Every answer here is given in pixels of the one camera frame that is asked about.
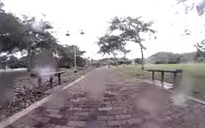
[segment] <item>bench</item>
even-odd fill
[[[172,73],[173,74],[173,85],[176,85],[177,74],[183,72],[183,70],[181,70],[181,69],[176,69],[176,70],[148,69],[147,71],[152,72],[152,81],[155,80],[155,72],[160,72],[161,73],[162,87],[163,87],[163,84],[164,84],[164,73]]]
[[[58,71],[58,72],[52,72],[52,73],[47,73],[44,75],[38,75],[36,73],[31,73],[31,76],[37,77],[38,78],[38,86],[41,86],[42,84],[42,77],[48,77],[49,76],[49,84],[52,86],[53,84],[53,76],[58,77],[58,84],[61,84],[61,74],[64,74],[66,71]]]

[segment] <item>utility pole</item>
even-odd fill
[[[74,67],[76,69],[76,46],[74,45]]]
[[[85,33],[83,32],[83,30],[80,30],[80,35],[84,35]],[[74,68],[76,69],[77,64],[76,64],[76,45],[73,45],[73,51],[74,51]]]

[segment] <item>tree trunk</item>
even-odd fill
[[[143,47],[140,45],[141,55],[142,55],[142,70],[144,70],[144,54],[143,54]]]
[[[27,50],[27,58],[28,58],[28,63],[27,63],[27,71],[30,72],[31,69],[31,61],[32,61],[32,55],[31,55],[31,50]]]

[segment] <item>bench leg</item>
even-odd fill
[[[161,84],[164,86],[164,72],[161,72]]]
[[[50,83],[50,86],[52,86],[52,84],[53,84],[53,77],[52,76],[50,76],[49,83]]]
[[[152,72],[152,81],[155,80],[155,72]]]
[[[174,78],[173,78],[173,88],[177,86],[177,73],[174,73]]]
[[[37,79],[37,83],[38,83],[38,86],[41,86],[41,83],[42,83],[42,79],[41,79],[41,77],[38,77],[38,79]]]
[[[61,74],[58,74],[58,84],[61,84]]]

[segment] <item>street lamp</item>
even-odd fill
[[[85,33],[83,32],[83,30],[80,30],[79,32],[80,35],[84,35]],[[66,36],[70,36],[69,31],[67,31],[67,33],[65,34]],[[73,51],[74,51],[74,67],[76,69],[76,46],[73,46]]]

